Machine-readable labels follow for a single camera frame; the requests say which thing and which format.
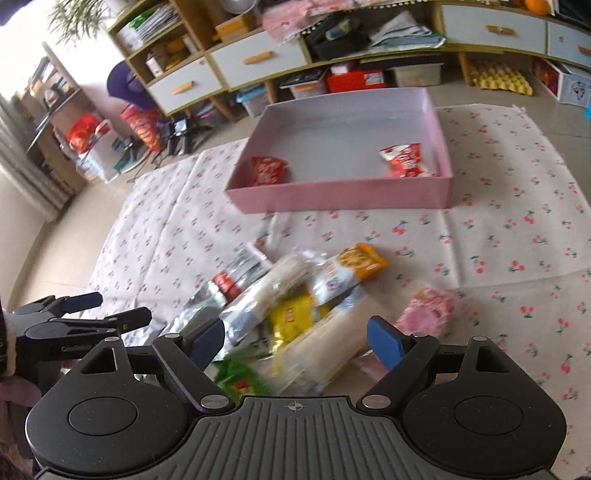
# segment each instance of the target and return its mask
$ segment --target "open box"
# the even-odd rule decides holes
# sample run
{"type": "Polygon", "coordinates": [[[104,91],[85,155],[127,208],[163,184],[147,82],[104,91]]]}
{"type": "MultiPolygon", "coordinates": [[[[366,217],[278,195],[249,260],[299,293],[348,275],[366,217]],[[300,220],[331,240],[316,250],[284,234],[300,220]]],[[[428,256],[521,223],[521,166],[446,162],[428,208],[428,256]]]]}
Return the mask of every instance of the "open box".
{"type": "Polygon", "coordinates": [[[334,93],[270,105],[236,163],[226,193],[243,213],[447,208],[452,166],[427,90],[334,93]],[[396,179],[379,151],[421,144],[440,177],[396,179]],[[289,163],[286,183],[249,187],[253,156],[289,163]]]}

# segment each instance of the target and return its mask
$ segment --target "curtain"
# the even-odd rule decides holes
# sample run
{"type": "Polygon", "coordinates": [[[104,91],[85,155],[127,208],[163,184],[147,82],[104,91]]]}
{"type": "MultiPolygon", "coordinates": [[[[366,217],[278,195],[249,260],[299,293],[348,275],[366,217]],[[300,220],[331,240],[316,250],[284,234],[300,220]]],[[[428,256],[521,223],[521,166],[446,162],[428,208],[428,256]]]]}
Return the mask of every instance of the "curtain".
{"type": "Polygon", "coordinates": [[[34,136],[32,125],[0,95],[0,173],[51,222],[69,196],[27,157],[34,136]]]}

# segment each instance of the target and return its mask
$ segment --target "wall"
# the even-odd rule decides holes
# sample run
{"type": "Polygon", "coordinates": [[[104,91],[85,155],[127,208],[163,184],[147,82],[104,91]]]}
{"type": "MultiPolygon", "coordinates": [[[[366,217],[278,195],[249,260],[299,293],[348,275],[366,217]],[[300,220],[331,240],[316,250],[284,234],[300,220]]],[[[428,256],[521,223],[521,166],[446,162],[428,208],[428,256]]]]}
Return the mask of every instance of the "wall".
{"type": "Polygon", "coordinates": [[[107,77],[112,68],[123,60],[113,42],[103,32],[96,39],[85,38],[75,46],[57,44],[54,37],[55,35],[48,35],[45,41],[96,105],[97,110],[111,120],[120,134],[130,135],[131,129],[119,116],[127,102],[109,97],[106,88],[107,77]]]}
{"type": "Polygon", "coordinates": [[[98,111],[110,119],[122,135],[131,130],[119,117],[126,102],[109,97],[106,80],[111,69],[123,60],[121,53],[106,33],[98,38],[85,38],[76,45],[58,44],[59,34],[50,31],[48,13],[55,0],[33,0],[0,27],[2,64],[10,66],[0,76],[0,93],[9,98],[27,85],[27,79],[45,55],[41,42],[45,41],[86,92],[98,111]]]}
{"type": "Polygon", "coordinates": [[[0,175],[0,205],[0,297],[6,306],[45,219],[4,175],[0,175]]]}

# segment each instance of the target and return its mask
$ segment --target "pile of snacks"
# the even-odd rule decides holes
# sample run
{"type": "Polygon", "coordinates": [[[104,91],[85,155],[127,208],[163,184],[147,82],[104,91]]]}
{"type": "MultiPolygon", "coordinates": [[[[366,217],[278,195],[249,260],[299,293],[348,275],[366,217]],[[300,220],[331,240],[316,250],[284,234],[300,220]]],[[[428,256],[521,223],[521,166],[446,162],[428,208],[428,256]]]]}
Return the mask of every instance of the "pile of snacks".
{"type": "MultiPolygon", "coordinates": [[[[425,286],[393,319],[359,285],[387,266],[364,243],[329,259],[294,250],[275,264],[247,245],[195,294],[166,332],[188,335],[219,317],[224,346],[206,373],[235,400],[253,394],[320,394],[351,359],[368,351],[371,316],[380,315],[405,333],[420,329],[436,335],[453,313],[452,294],[425,286]]],[[[371,366],[370,376],[384,374],[372,352],[359,362],[364,371],[371,366]]]]}

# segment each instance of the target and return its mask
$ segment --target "orange snack packet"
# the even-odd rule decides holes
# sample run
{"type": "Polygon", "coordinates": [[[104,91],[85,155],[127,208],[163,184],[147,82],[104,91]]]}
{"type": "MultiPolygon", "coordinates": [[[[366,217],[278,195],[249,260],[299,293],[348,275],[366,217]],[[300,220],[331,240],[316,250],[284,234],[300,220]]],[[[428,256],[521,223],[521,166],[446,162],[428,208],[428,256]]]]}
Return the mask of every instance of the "orange snack packet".
{"type": "Polygon", "coordinates": [[[312,274],[310,292],[317,305],[324,305],[387,266],[371,245],[356,244],[329,258],[312,274]]]}

